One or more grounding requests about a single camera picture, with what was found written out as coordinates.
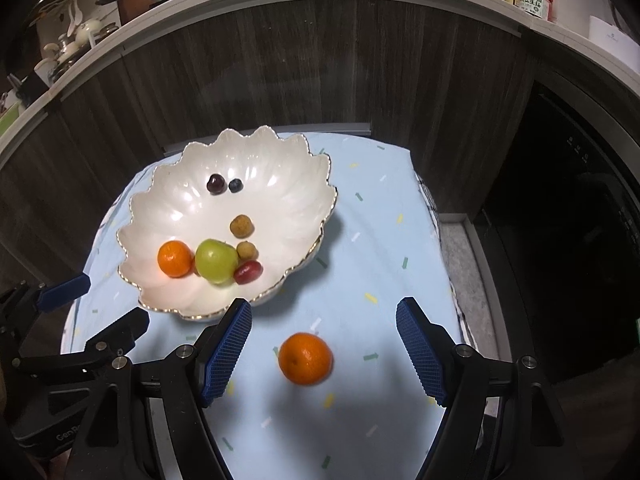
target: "black appliance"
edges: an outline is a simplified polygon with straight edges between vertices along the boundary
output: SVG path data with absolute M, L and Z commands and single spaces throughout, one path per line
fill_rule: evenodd
M 557 383 L 639 344 L 640 148 L 545 74 L 474 225 L 511 351 L 535 354 Z

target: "scalloped bowl rim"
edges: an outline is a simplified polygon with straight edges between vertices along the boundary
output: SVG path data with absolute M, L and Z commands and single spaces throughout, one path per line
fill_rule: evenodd
M 312 255 L 317 251 L 317 249 L 320 247 L 320 244 L 322 243 L 322 240 L 324 239 L 324 225 L 326 224 L 326 222 L 328 221 L 329 218 L 331 218 L 332 214 L 334 213 L 335 210 L 335 205 L 337 203 L 338 200 L 338 189 L 337 187 L 333 186 L 332 184 L 329 184 L 329 177 L 331 175 L 331 156 L 329 156 L 328 153 L 320 153 L 318 155 L 314 155 L 313 153 L 311 153 L 311 150 L 309 148 L 309 142 L 308 139 L 306 138 L 306 136 L 302 133 L 295 133 L 292 136 L 287 137 L 286 139 L 283 139 L 281 137 L 278 136 L 278 134 L 270 127 L 270 126 L 260 126 L 258 128 L 256 128 L 254 130 L 254 132 L 251 134 L 253 135 L 254 133 L 258 132 L 259 130 L 263 129 L 263 128 L 268 128 L 268 130 L 270 130 L 271 133 L 273 133 L 273 135 L 275 136 L 276 140 L 279 140 L 281 142 L 286 142 L 286 140 L 291 139 L 294 136 L 300 136 L 304 139 L 305 141 L 305 146 L 306 146 L 306 154 L 310 155 L 310 156 L 319 156 L 319 155 L 325 155 L 328 159 L 328 169 L 327 169 L 327 173 L 326 173 L 326 178 L 325 178 L 325 182 L 327 184 L 327 186 L 332 187 L 334 189 L 334 198 L 331 204 L 331 207 L 329 209 L 329 212 L 327 213 L 327 215 L 321 220 L 320 225 L 319 225 L 319 235 L 318 238 L 316 238 L 315 241 L 313 241 L 313 243 L 311 244 L 311 247 L 309 247 L 308 251 L 306 252 L 305 256 L 298 262 L 296 263 L 294 266 L 289 267 L 288 269 L 284 270 L 284 273 L 282 274 L 282 276 L 280 277 L 280 279 L 274 284 L 271 285 L 267 290 L 262 291 L 260 294 L 258 294 L 258 296 L 256 296 L 255 298 L 248 300 L 249 303 L 254 306 L 254 303 L 257 301 L 262 300 L 263 298 L 265 298 L 266 296 L 270 296 L 271 294 L 274 294 L 277 290 L 279 290 L 279 288 L 282 286 L 282 283 L 287 279 L 287 276 L 289 276 L 292 272 L 295 272 L 297 270 L 300 270 L 302 267 L 304 267 L 305 264 L 307 264 L 309 262 L 309 260 L 311 259 Z M 218 135 L 218 137 L 216 138 L 216 140 L 218 140 L 218 138 L 220 137 L 220 135 L 224 132 L 228 132 L 231 131 L 235 134 L 238 134 L 239 136 L 243 137 L 243 138 L 247 138 L 250 136 L 243 136 L 241 135 L 237 130 L 234 130 L 232 128 L 226 128 L 225 130 L 222 130 L 222 132 L 220 132 L 220 134 Z M 162 313 L 167 313 L 167 314 L 178 314 L 178 316 L 180 316 L 182 319 L 184 320 L 188 320 L 188 321 L 202 321 L 202 320 L 209 320 L 215 317 L 221 317 L 224 315 L 224 313 L 229 309 L 229 307 L 231 306 L 232 302 L 229 303 L 228 305 L 225 305 L 223 308 L 221 308 L 220 310 L 217 310 L 215 312 L 211 312 L 210 314 L 197 314 L 196 316 L 188 316 L 183 314 L 179 308 L 157 308 L 154 306 L 151 306 L 149 304 L 145 304 L 142 299 L 141 299 L 141 294 L 143 291 L 143 287 L 139 286 L 137 283 L 135 283 L 134 281 L 130 280 L 129 278 L 127 278 L 122 270 L 121 267 L 122 265 L 127 261 L 128 257 L 129 257 L 129 252 L 127 251 L 127 248 L 123 245 L 122 241 L 120 240 L 120 230 L 123 227 L 129 226 L 131 224 L 133 224 L 134 221 L 134 216 L 133 216 L 133 211 L 131 208 L 131 201 L 133 200 L 133 197 L 135 197 L 137 194 L 140 193 L 146 193 L 149 192 L 151 190 L 151 188 L 153 187 L 154 184 L 154 177 L 156 175 L 156 170 L 161 167 L 161 166 L 176 166 L 177 164 L 179 164 L 182 161 L 182 158 L 184 156 L 184 152 L 185 150 L 191 146 L 192 144 L 199 144 L 201 146 L 212 146 L 216 143 L 216 140 L 214 140 L 213 142 L 210 142 L 209 144 L 204 143 L 204 142 L 199 142 L 197 140 L 192 140 L 191 142 L 188 142 L 187 145 L 182 149 L 182 151 L 180 152 L 180 158 L 178 160 L 176 160 L 175 162 L 172 162 L 170 164 L 156 164 L 156 166 L 154 167 L 152 174 L 151 174 L 151 184 L 149 185 L 149 187 L 147 187 L 145 190 L 143 191 L 139 191 L 137 193 L 134 193 L 130 198 L 129 198 L 129 214 L 131 216 L 131 220 L 118 228 L 118 230 L 116 231 L 116 240 L 118 241 L 118 245 L 122 248 L 122 250 L 125 253 L 125 258 L 124 260 L 118 264 L 118 275 L 121 277 L 121 279 L 123 279 L 126 283 L 129 283 L 129 285 L 133 285 L 137 288 L 138 290 L 138 304 L 139 306 L 146 308 L 147 310 L 151 310 L 153 312 L 162 312 Z

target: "blueberry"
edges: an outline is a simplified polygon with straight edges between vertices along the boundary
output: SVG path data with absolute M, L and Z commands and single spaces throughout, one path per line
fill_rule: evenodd
M 242 184 L 242 180 L 240 180 L 239 178 L 235 178 L 229 183 L 229 191 L 231 193 L 237 193 L 238 191 L 242 191 L 243 187 L 244 185 Z
M 212 195 L 219 195 L 225 191 L 225 177 L 218 173 L 214 173 L 209 177 L 207 182 L 207 191 Z

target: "metal screw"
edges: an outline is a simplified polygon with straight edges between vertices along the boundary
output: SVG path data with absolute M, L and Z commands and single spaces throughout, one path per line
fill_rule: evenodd
M 184 359 L 185 357 L 189 357 L 193 354 L 193 346 L 191 345 L 180 345 L 175 349 L 175 354 L 180 358 Z
M 474 349 L 469 345 L 456 345 L 456 354 L 458 354 L 460 357 L 471 357 L 473 353 Z
M 116 370 L 120 370 L 127 365 L 128 359 L 124 356 L 116 357 L 113 361 L 111 361 L 111 366 L 113 366 Z
M 522 358 L 522 364 L 527 368 L 535 368 L 538 366 L 538 361 L 536 361 L 535 357 L 531 357 L 530 355 L 525 355 Z

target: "blue gripper pad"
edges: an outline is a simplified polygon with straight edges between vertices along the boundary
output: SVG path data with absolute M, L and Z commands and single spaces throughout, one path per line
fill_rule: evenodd
M 414 298 L 404 298 L 398 303 L 396 327 L 404 347 L 414 364 L 424 392 L 443 406 L 447 400 L 444 372 L 425 330 L 421 328 L 425 321 L 431 325 Z
M 231 322 L 225 322 L 223 317 L 218 325 L 218 328 L 224 330 L 224 333 L 211 359 L 207 362 L 204 372 L 204 384 L 200 393 L 204 406 L 209 406 L 213 399 L 221 397 L 225 392 L 231 372 L 234 371 L 240 352 L 251 330 L 251 305 L 248 301 L 243 301 L 232 315 Z
M 58 307 L 84 296 L 89 292 L 89 287 L 91 287 L 89 277 L 84 273 L 78 274 L 64 283 L 43 288 L 36 306 L 41 312 L 53 312 Z

